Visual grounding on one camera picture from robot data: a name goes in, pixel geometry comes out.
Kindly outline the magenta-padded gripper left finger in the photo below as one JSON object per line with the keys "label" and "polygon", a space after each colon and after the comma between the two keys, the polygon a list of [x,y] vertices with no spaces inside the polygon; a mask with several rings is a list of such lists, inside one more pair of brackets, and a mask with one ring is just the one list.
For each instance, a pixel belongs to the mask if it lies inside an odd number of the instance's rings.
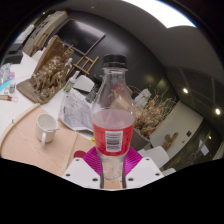
{"label": "magenta-padded gripper left finger", "polygon": [[83,157],[75,157],[62,177],[84,188],[101,187],[101,160],[95,147]]}

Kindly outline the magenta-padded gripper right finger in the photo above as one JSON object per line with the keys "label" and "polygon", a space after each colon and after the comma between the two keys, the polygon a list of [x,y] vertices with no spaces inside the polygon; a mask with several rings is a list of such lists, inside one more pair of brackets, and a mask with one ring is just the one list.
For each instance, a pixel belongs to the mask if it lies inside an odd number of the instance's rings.
{"label": "magenta-padded gripper right finger", "polygon": [[164,175],[150,157],[141,156],[130,148],[124,159],[122,187],[134,189],[163,178]]}

